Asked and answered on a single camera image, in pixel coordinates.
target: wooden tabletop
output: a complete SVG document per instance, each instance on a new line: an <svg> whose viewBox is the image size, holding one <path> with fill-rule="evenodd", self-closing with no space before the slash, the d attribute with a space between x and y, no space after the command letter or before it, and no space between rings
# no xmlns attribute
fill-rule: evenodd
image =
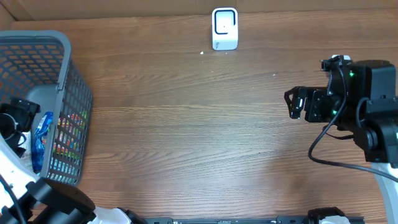
<svg viewBox="0 0 398 224"><path fill-rule="evenodd" d="M240 14L238 49L227 52L211 48L210 16L12 28L55 29L72 43L94 95L79 188L98 206L173 218L336 206L384 223L373 175L310 161L324 124L290 119L283 94L326 86L319 61L333 54L398 64L397 21L395 9ZM315 155L368 166L353 141L325 137Z"/></svg>

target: wood grain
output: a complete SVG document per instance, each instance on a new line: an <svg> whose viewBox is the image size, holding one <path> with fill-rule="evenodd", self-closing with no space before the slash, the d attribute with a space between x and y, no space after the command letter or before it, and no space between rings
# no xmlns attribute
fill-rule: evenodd
<svg viewBox="0 0 398 224"><path fill-rule="evenodd" d="M229 52L211 49L210 21L13 23L64 32L93 91L79 188L99 206L145 217L269 217L337 206L385 223L371 174L307 159L322 125L289 119L283 93L325 86L319 60L333 54L397 64L398 10L240 14L239 46ZM325 138L315 154L366 165L352 141Z"/></svg>

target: gray plastic basket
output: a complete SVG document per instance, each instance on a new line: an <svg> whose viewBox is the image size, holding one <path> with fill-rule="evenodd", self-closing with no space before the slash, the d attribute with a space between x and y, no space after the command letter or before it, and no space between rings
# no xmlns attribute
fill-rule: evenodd
<svg viewBox="0 0 398 224"><path fill-rule="evenodd" d="M16 96L40 105L32 139L44 113L53 112L40 176L76 185L93 97L70 56L70 42L60 32L0 32L0 101L8 103L10 96Z"/></svg>

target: blue snack bag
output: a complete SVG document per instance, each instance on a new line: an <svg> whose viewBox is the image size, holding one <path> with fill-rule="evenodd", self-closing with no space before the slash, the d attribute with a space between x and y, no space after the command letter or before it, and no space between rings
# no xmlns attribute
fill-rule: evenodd
<svg viewBox="0 0 398 224"><path fill-rule="evenodd" d="M35 130L32 146L32 166L35 173L39 173L43 167L45 144L52 117L51 111L46 112Z"/></svg>

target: table surface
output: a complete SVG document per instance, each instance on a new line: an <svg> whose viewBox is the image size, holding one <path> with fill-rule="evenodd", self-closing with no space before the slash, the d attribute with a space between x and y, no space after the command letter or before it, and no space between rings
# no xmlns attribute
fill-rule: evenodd
<svg viewBox="0 0 398 224"><path fill-rule="evenodd" d="M210 16L12 28L55 29L72 43L94 96L79 188L98 206L173 218L336 206L384 223L373 175L310 161L323 124L290 119L283 95L297 85L325 86L319 61L333 54L397 64L397 21L395 9L240 14L238 49L227 52L211 48ZM368 165L353 141L325 137L315 151Z"/></svg>

